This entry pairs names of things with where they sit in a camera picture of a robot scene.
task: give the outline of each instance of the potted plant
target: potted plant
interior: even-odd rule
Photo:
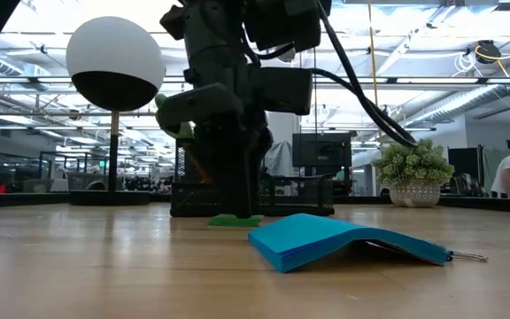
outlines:
[[[391,144],[381,148],[372,162],[379,169],[378,182],[390,188],[397,206],[432,207],[440,199],[440,185],[450,181],[454,168],[442,157],[444,147],[422,139],[418,147]]]

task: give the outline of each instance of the black basket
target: black basket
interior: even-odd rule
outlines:
[[[223,212],[218,193],[186,156],[190,140],[176,141],[176,169],[172,187],[171,215],[174,217],[212,217]],[[334,213],[332,175],[280,177],[263,174],[259,183],[259,213],[288,216],[307,213],[327,216]]]

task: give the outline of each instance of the white sphere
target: white sphere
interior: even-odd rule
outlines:
[[[66,68],[90,103],[116,111],[132,111],[149,103],[165,77],[155,39],[119,17],[96,18],[81,25],[68,43]]]

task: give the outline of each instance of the wooden tabletop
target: wooden tabletop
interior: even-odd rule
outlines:
[[[0,208],[0,318],[510,319],[510,213],[337,206],[336,218],[490,262],[347,250],[280,274],[248,230],[171,219],[168,208]]]

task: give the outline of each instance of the blue paper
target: blue paper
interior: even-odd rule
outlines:
[[[310,214],[295,214],[249,233],[251,244],[281,272],[298,268],[352,241],[373,241],[437,265],[450,252],[440,245],[351,222]]]

